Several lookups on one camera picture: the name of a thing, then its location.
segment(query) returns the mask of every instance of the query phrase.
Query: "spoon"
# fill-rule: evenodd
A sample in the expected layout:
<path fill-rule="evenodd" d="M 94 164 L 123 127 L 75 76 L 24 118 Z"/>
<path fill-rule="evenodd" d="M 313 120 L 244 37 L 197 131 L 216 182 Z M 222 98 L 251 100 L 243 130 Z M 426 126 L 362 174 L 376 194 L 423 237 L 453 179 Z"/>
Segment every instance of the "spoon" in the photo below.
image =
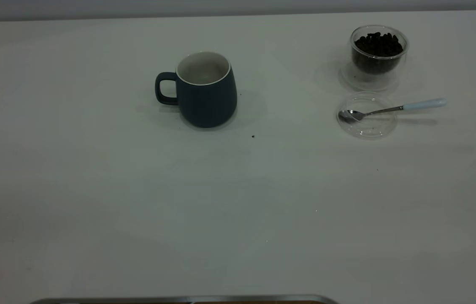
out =
<path fill-rule="evenodd" d="M 436 98 L 432 100 L 414 102 L 404 104 L 402 106 L 395 106 L 394 108 L 388 108 L 383 110 L 377 110 L 369 113 L 361 113 L 354 110 L 341 110 L 338 113 L 338 117 L 347 123 L 353 123 L 357 121 L 361 121 L 365 116 L 373 115 L 373 114 L 380 114 L 386 112 L 393 112 L 393 111 L 410 111 L 410 110 L 419 110 L 419 109 L 429 109 L 429 108 L 439 108 L 441 106 L 446 106 L 447 104 L 446 98 Z"/>

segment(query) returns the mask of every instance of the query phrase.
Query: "wall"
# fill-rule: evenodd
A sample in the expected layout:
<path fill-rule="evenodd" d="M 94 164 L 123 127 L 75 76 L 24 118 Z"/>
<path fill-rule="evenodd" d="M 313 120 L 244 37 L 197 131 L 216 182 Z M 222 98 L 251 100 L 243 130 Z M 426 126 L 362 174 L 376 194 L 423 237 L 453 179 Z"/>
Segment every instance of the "wall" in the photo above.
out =
<path fill-rule="evenodd" d="M 0 20 L 476 9 L 476 0 L 0 0 Z"/>

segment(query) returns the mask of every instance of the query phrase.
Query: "mug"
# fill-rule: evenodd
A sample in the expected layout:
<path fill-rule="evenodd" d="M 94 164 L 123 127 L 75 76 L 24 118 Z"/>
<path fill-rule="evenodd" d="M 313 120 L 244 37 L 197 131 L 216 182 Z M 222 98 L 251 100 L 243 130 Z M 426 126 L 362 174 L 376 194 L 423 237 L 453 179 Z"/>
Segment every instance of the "mug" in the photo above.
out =
<path fill-rule="evenodd" d="M 176 98 L 161 94 L 163 80 L 176 83 Z M 176 73 L 157 75 L 155 96 L 163 104 L 178 106 L 184 118 L 196 127 L 221 125 L 236 110 L 236 83 L 230 62 L 214 52 L 190 54 L 178 64 Z"/>

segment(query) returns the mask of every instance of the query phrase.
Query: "white table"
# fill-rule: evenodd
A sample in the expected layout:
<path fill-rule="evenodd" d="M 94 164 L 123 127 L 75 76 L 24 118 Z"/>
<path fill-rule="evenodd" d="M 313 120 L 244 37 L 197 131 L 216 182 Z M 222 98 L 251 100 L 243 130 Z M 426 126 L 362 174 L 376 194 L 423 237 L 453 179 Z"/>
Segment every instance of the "white table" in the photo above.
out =
<path fill-rule="evenodd" d="M 410 40 L 394 102 L 449 100 L 373 142 L 334 119 L 364 24 Z M 155 100 L 199 50 L 215 130 Z M 476 11 L 0 23 L 0 304 L 262 294 L 476 304 Z"/>

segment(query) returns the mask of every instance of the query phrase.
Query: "white spoon handle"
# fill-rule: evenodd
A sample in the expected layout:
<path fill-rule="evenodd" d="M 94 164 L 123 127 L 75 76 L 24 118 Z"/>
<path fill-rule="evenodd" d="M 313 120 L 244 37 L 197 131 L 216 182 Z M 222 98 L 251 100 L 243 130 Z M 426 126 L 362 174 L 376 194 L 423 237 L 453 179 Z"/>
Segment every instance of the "white spoon handle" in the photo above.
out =
<path fill-rule="evenodd" d="M 446 98 L 437 98 L 432 100 L 404 104 L 403 110 L 409 111 L 409 110 L 439 108 L 441 106 L 446 106 L 447 103 L 448 101 L 446 100 Z"/>

